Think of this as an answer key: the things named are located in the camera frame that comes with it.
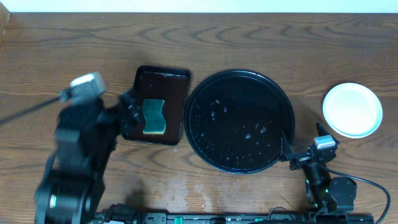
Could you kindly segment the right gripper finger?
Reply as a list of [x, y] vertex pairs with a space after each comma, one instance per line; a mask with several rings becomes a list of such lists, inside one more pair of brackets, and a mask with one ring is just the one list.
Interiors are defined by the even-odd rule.
[[285, 136], [284, 132], [281, 131], [281, 150], [279, 160], [281, 162], [291, 161], [294, 158], [294, 154], [290, 143]]
[[319, 137], [330, 135], [330, 133], [320, 123], [316, 123], [316, 127]]

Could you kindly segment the green yellow sponge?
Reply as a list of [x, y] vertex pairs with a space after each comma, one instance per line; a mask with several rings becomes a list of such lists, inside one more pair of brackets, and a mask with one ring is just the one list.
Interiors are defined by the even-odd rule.
[[142, 104], [142, 114], [145, 119], [143, 134], [163, 135], [166, 121], [162, 113], [164, 100], [145, 99]]

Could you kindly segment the light blue plate ketchup stain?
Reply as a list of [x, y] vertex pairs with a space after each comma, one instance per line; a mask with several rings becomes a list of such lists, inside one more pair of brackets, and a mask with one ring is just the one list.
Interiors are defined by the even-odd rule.
[[347, 138], [365, 138], [380, 127], [382, 105], [376, 94], [358, 83], [334, 86], [324, 97], [323, 116], [327, 124]]

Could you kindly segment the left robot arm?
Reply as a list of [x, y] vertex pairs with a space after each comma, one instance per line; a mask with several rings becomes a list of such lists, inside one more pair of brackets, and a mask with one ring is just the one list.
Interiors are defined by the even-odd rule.
[[72, 103], [58, 116], [57, 148], [35, 192], [35, 223], [89, 223], [105, 190], [106, 165], [119, 135], [142, 121], [137, 92], [130, 89], [110, 108], [100, 97]]

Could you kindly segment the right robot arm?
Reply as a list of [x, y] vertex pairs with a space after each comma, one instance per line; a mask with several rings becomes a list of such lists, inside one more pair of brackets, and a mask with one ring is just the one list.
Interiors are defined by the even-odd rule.
[[339, 141], [320, 124], [316, 124], [318, 137], [306, 152], [294, 153], [287, 137], [281, 133], [280, 161], [289, 162], [290, 170], [303, 170], [307, 198], [320, 213], [346, 213], [354, 210], [356, 182], [338, 175], [332, 178], [326, 163], [336, 157]]

